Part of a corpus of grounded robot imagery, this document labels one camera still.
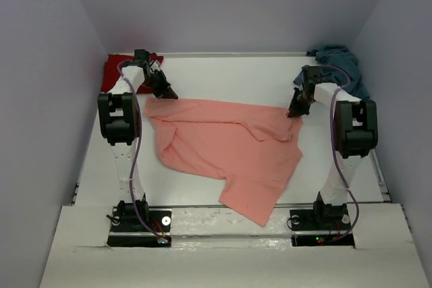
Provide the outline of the pink t shirt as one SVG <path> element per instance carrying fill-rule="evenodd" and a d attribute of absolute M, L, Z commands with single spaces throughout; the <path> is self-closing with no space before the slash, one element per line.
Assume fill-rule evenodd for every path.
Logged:
<path fill-rule="evenodd" d="M 265 226 L 302 152 L 302 119 L 281 107 L 148 98 L 159 160 L 175 171 L 225 180 L 219 201 Z"/>

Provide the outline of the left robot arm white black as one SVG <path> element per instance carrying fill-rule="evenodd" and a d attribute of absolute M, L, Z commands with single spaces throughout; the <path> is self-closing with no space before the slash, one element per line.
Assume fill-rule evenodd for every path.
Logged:
<path fill-rule="evenodd" d="M 148 231 L 149 206 L 137 167 L 142 142 L 137 92 L 145 86 L 157 99 L 177 100 L 178 95 L 160 68 L 157 55 L 145 49 L 136 49 L 132 59 L 118 63 L 117 71 L 119 79 L 114 86 L 97 98 L 101 135 L 110 145 L 119 178 L 119 203 L 111 222 Z"/>

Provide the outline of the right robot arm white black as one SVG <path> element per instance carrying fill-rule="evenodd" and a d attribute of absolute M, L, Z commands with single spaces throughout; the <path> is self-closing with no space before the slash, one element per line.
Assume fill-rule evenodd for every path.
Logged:
<path fill-rule="evenodd" d="M 326 231 L 337 225 L 348 234 L 357 222 L 348 216 L 347 201 L 354 198 L 351 183 L 363 158 L 378 143 L 377 105 L 348 94 L 346 84 L 325 82 L 318 65 L 305 65 L 300 77 L 288 115 L 308 115 L 313 103 L 329 108 L 333 161 L 313 207 L 291 210 L 287 225 L 294 232 Z"/>

